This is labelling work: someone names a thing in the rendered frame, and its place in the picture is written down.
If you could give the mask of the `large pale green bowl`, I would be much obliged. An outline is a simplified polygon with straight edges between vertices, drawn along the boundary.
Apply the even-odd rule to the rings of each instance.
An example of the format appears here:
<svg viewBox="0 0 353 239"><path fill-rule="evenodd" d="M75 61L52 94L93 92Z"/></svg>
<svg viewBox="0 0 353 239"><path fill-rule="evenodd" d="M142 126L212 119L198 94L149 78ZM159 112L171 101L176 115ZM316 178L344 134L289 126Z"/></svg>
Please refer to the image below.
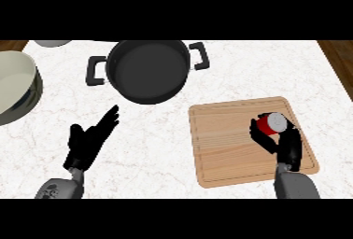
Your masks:
<svg viewBox="0 0 353 239"><path fill-rule="evenodd" d="M19 120L34 109L43 94L43 79L31 56L0 51L0 126Z"/></svg>

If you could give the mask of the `wooden cutting board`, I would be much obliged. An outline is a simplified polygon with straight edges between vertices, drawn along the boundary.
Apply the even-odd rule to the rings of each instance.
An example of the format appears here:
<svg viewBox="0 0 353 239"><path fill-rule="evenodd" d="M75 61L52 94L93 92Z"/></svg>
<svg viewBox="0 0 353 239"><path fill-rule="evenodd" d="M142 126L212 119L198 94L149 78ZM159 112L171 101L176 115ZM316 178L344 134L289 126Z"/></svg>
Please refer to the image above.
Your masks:
<svg viewBox="0 0 353 239"><path fill-rule="evenodd" d="M251 139L251 119L280 112L300 126L283 97L267 97L189 108L198 184L204 188L258 182L275 178L276 155Z"/></svg>

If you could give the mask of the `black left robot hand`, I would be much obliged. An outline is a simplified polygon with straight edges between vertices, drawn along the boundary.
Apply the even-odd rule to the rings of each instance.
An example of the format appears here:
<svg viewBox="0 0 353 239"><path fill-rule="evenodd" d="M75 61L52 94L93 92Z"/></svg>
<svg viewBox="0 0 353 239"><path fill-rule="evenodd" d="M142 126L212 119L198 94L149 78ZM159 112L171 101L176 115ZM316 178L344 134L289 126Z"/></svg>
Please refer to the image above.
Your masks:
<svg viewBox="0 0 353 239"><path fill-rule="evenodd" d="M78 124L71 126L68 142L69 154L63 162L63 168L66 170L71 168L81 171L88 170L103 143L118 124L116 111L118 106L115 105L106 112L99 123L87 130L83 130Z"/></svg>

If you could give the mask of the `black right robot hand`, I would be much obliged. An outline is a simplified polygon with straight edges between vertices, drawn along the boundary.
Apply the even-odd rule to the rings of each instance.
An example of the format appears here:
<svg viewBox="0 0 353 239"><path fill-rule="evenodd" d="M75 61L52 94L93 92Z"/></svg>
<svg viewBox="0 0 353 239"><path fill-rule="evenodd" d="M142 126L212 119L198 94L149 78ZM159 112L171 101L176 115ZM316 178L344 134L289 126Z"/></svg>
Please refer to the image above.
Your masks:
<svg viewBox="0 0 353 239"><path fill-rule="evenodd" d="M251 119L251 139L270 154L277 154L277 163L288 164L289 171L298 172L301 168L301 134L297 126L286 119L286 130L282 133L266 135L258 129L257 120Z"/></svg>

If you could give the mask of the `red can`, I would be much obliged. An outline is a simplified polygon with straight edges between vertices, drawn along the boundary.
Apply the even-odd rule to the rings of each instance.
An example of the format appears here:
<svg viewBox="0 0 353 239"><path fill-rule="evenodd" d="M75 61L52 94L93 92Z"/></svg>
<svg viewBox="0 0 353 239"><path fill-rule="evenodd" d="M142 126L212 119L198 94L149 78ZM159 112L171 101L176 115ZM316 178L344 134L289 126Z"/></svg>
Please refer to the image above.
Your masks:
<svg viewBox="0 0 353 239"><path fill-rule="evenodd" d="M282 133L286 130L286 118L279 112L264 113L257 120L257 126L266 135Z"/></svg>

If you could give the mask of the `grey round dish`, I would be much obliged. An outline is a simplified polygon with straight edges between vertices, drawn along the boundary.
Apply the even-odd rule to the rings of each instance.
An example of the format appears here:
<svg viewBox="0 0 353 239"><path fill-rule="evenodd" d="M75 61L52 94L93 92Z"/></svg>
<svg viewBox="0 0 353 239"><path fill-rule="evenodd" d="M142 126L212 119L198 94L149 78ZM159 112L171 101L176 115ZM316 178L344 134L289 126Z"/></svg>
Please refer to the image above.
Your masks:
<svg viewBox="0 0 353 239"><path fill-rule="evenodd" d="M71 40L34 40L34 42L44 48L56 48L66 45Z"/></svg>

